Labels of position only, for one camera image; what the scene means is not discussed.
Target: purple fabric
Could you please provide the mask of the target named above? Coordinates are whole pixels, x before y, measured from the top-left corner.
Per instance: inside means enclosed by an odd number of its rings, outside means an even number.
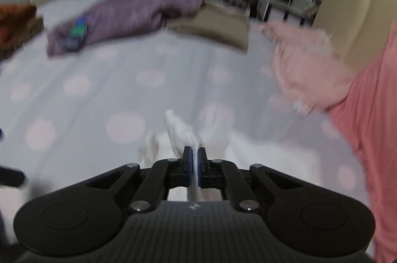
[[[87,35],[78,49],[103,40],[141,35],[165,26],[169,18],[193,16],[203,0],[106,0],[48,34],[47,54],[67,51],[60,38],[69,36],[77,20],[85,17]]]

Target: polka dot bedsheet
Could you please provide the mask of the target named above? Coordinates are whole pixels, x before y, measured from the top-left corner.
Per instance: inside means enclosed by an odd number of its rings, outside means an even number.
[[[38,11],[48,32],[94,2],[56,0]],[[253,30],[249,39],[245,54],[160,30],[48,59],[42,33],[4,62],[0,164],[23,170],[29,180],[21,190],[0,188],[8,240],[16,241],[13,217],[32,197],[141,162],[138,149],[149,131],[165,130],[167,109],[197,131],[221,126],[259,144],[311,150],[315,156],[307,166],[315,183],[368,205],[362,167],[346,140],[326,114],[302,118],[294,111],[273,78],[274,44]],[[285,164],[294,161],[284,159]]]

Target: bed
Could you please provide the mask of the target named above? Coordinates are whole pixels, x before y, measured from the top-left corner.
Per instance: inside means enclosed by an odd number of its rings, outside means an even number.
[[[46,31],[96,1],[56,0],[40,7]],[[332,23],[324,1],[314,26]],[[336,29],[337,42],[347,38],[352,46],[365,17],[354,20],[360,27],[349,34],[338,37]],[[254,27],[247,53],[167,30],[51,59],[46,43],[42,33],[1,65],[0,162],[28,178],[20,190],[0,188],[9,243],[16,242],[13,217],[31,198],[126,163],[147,165],[139,150],[150,132],[165,131],[167,109],[204,142],[214,128],[238,136],[241,143],[232,147],[255,150],[250,158],[232,159],[241,168],[263,163],[370,205],[364,171],[349,143],[327,114],[303,118],[281,97],[271,70],[274,43]],[[273,154],[268,143],[285,152]],[[207,148],[210,159],[228,159],[218,151]]]

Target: black object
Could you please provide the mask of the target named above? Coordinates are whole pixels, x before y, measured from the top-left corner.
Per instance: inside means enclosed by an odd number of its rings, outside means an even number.
[[[9,187],[20,187],[23,185],[24,182],[25,175],[22,171],[0,167],[0,185]]]
[[[264,21],[264,22],[267,22],[267,20],[269,19],[270,12],[271,12],[271,4],[268,4],[268,5],[267,5],[266,12],[265,12],[265,16],[264,16],[264,18],[263,18],[263,21]]]
[[[168,202],[188,186],[192,150],[129,164],[36,198],[14,220],[20,262],[372,262],[375,222],[360,202],[263,165],[198,151],[201,188],[222,202]]]

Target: beige headboard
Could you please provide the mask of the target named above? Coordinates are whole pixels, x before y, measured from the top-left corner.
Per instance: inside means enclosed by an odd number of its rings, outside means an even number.
[[[344,63],[361,71],[383,48],[397,0],[323,0],[313,27],[332,34]]]

